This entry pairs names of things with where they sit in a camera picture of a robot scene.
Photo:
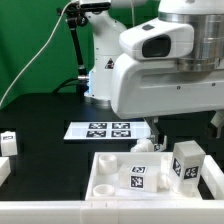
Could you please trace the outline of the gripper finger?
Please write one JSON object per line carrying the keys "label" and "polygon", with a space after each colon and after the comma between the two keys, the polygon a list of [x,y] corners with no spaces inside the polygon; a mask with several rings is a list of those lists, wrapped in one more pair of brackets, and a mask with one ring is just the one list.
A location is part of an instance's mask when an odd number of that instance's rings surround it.
{"label": "gripper finger", "polygon": [[224,110],[218,110],[210,122],[211,136],[219,138],[224,126]]}
{"label": "gripper finger", "polygon": [[145,121],[151,130],[149,139],[152,141],[154,145],[154,151],[155,152],[165,151],[167,148],[167,136],[159,127],[158,123],[159,119],[157,117],[146,117]]}

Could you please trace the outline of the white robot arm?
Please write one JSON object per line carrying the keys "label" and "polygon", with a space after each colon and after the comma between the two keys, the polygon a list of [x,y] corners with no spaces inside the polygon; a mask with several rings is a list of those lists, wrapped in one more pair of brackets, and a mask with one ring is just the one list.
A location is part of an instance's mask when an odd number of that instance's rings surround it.
{"label": "white robot arm", "polygon": [[158,118],[214,111],[207,133],[224,127],[224,0],[160,0],[158,16],[122,32],[112,74],[90,72],[86,96],[122,119],[143,118],[161,144]]}

